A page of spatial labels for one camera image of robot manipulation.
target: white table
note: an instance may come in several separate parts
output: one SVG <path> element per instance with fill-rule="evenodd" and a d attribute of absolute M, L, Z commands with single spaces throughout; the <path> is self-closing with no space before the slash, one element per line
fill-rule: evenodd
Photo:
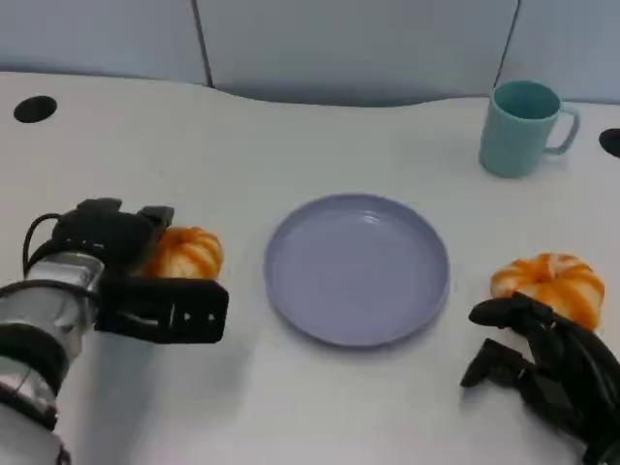
<path fill-rule="evenodd" d="M 16 122 L 15 105 L 35 94 L 54 97 L 56 114 Z M 76 464 L 574 463 L 572 444 L 515 391 L 463 396 L 458 383 L 484 337 L 525 347 L 467 315 L 488 298 L 494 269 L 542 251 L 575 253 L 603 276 L 601 333 L 620 354 L 620 160 L 598 143 L 620 108 L 578 105 L 583 124 L 566 160 L 503 180 L 477 161 L 485 106 L 322 108 L 187 84 L 0 75 L 2 282 L 19 277 L 30 221 L 85 198 L 118 197 L 128 210 L 170 204 L 177 223 L 215 231 L 226 252 L 232 300 L 220 344 L 87 336 L 60 399 L 58 429 Z M 341 192 L 404 202 L 446 242 L 449 301 L 419 337 L 343 352 L 269 308 L 270 233 L 303 202 Z"/>

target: small pumpkin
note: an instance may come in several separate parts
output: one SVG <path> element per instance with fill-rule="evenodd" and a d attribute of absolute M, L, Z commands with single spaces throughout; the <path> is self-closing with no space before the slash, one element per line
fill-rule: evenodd
<path fill-rule="evenodd" d="M 215 234 L 200 228 L 164 231 L 155 254 L 143 269 L 149 277 L 216 279 L 224 254 Z"/>
<path fill-rule="evenodd" d="M 540 254 L 532 260 L 514 261 L 493 275 L 494 297 L 508 297 L 514 292 L 594 329 L 599 324 L 605 285 L 590 266 L 573 255 Z"/>

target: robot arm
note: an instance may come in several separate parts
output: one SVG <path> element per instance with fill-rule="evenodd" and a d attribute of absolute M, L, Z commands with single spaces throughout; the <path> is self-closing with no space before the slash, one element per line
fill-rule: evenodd
<path fill-rule="evenodd" d="M 596 334 L 523 295 L 477 305 L 473 323 L 527 338 L 535 363 L 486 339 L 461 385 L 515 388 L 542 419 L 581 440 L 585 465 L 620 463 L 620 364 Z"/>
<path fill-rule="evenodd" d="M 136 271 L 170 225 L 173 210 L 121 213 L 113 199 L 44 215 L 24 244 L 24 280 L 0 289 L 0 457 L 7 465 L 65 465 L 52 431 L 56 396 L 83 335 L 114 332 L 159 344 L 216 343 L 229 296 L 214 281 L 143 278 Z M 28 257 L 41 221 L 58 223 Z"/>

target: wall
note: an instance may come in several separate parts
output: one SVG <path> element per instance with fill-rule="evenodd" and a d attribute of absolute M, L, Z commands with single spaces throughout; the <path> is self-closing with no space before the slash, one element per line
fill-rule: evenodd
<path fill-rule="evenodd" d="M 548 83 L 567 100 L 620 103 L 620 2 L 522 0 L 501 81 Z"/>
<path fill-rule="evenodd" d="M 163 78 L 388 106 L 486 94 L 518 0 L 4 0 L 0 69 Z M 617 0 L 520 0 L 500 81 L 620 103 Z"/>
<path fill-rule="evenodd" d="M 371 106 L 487 93 L 516 5 L 199 0 L 215 87 L 266 100 Z"/>
<path fill-rule="evenodd" d="M 3 0 L 0 69 L 206 83 L 190 0 Z"/>

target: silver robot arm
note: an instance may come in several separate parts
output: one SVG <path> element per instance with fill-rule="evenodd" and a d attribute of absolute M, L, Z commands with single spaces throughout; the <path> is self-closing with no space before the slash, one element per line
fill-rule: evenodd
<path fill-rule="evenodd" d="M 71 463 L 53 433 L 56 398 L 90 329 L 158 344 L 209 344 L 223 336 L 229 296 L 217 283 L 136 274 L 173 210 L 130 214 L 120 205 L 84 201 L 35 220 L 24 243 L 24 280 L 0 288 L 2 465 Z M 45 219 L 58 223 L 29 257 L 30 237 Z"/>

